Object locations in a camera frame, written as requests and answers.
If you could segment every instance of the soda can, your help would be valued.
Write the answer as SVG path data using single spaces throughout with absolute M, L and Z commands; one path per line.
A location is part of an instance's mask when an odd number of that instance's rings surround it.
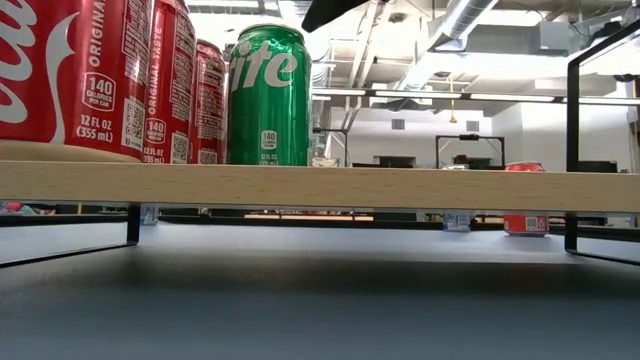
M 220 49 L 198 39 L 189 129 L 189 164 L 224 164 L 227 158 L 226 65 Z
M 152 0 L 0 8 L 0 159 L 139 162 Z
M 445 165 L 443 170 L 468 170 L 469 167 L 463 164 Z M 447 211 L 442 214 L 442 230 L 445 232 L 469 232 L 471 231 L 471 220 L 473 211 L 459 210 Z
M 187 163 L 195 49 L 195 30 L 183 0 L 156 0 L 142 158 L 145 163 Z
M 544 172 L 539 162 L 508 164 L 506 171 Z M 505 214 L 504 231 L 509 235 L 545 236 L 549 233 L 549 218 L 543 215 Z
M 311 57 L 280 25 L 244 30 L 231 53 L 230 164 L 309 165 Z

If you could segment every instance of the wooden plank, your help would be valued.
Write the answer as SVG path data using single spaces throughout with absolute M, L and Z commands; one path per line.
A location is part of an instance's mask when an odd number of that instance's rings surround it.
M 0 199 L 640 213 L 640 175 L 0 162 Z

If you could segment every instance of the gray table surface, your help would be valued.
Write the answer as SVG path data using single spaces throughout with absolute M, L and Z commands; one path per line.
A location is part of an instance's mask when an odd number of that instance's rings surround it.
M 0 262 L 124 234 L 3 228 Z M 639 305 L 640 270 L 555 236 L 161 224 L 0 270 L 0 358 L 637 359 Z

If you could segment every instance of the green soda can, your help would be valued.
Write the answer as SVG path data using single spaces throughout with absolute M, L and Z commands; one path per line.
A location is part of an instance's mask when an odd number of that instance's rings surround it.
M 281 25 L 250 27 L 229 71 L 229 164 L 307 166 L 311 57 L 303 35 Z

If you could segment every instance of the red soda can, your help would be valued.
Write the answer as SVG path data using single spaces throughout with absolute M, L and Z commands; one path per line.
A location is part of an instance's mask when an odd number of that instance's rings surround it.
M 152 0 L 0 11 L 0 159 L 139 162 Z
M 220 49 L 204 40 L 196 46 L 196 75 L 189 129 L 189 164 L 224 164 L 227 158 L 226 65 Z
M 186 164 L 195 30 L 183 0 L 156 0 L 142 161 Z
M 506 171 L 544 172 L 538 162 L 520 162 L 507 165 Z M 542 215 L 504 215 L 504 231 L 509 235 L 545 236 L 549 233 L 549 217 Z

